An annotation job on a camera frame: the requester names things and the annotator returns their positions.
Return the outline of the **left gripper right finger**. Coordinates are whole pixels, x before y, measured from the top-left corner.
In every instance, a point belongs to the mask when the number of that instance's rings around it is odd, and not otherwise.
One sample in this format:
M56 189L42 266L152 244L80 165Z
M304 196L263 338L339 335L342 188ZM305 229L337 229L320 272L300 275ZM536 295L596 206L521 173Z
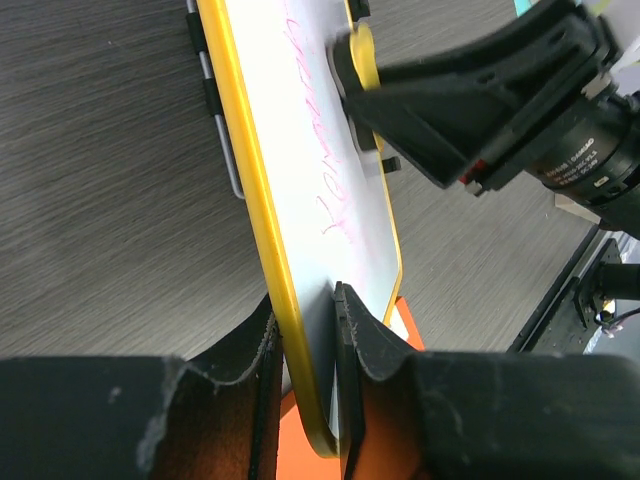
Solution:
M338 283L346 479L635 479L639 369L616 356L420 351Z

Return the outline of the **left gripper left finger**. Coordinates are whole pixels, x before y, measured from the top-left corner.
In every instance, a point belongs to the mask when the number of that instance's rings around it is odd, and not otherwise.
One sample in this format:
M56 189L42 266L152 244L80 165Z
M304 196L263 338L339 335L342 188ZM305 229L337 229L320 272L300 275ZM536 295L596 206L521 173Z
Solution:
M5 359L1 475L272 479L282 371L269 300L192 359Z

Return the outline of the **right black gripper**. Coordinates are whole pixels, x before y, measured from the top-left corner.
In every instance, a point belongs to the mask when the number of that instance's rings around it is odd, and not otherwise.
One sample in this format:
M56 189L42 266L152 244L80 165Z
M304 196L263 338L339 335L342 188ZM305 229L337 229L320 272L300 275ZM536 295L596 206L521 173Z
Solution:
M639 227L639 93L622 94L607 21L541 1L469 44L379 71L342 106L357 148L384 143L441 188L475 195L526 172L595 214Z

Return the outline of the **yellow black eraser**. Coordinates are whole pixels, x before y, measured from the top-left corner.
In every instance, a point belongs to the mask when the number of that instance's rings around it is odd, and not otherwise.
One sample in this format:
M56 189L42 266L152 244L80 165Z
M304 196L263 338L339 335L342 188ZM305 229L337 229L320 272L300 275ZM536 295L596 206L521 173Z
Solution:
M338 36L327 48L327 59L356 149L382 152L383 139L353 113L357 96L381 86L370 27L358 23Z

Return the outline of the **yellow framed whiteboard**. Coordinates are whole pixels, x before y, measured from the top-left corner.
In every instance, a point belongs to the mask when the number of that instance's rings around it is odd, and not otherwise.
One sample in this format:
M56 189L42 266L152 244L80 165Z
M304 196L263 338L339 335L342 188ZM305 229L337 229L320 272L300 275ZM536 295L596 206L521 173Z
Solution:
M334 289L388 324L403 267L381 152L359 152L327 48L355 1L191 1L188 22L234 193L246 203L313 450L339 451Z

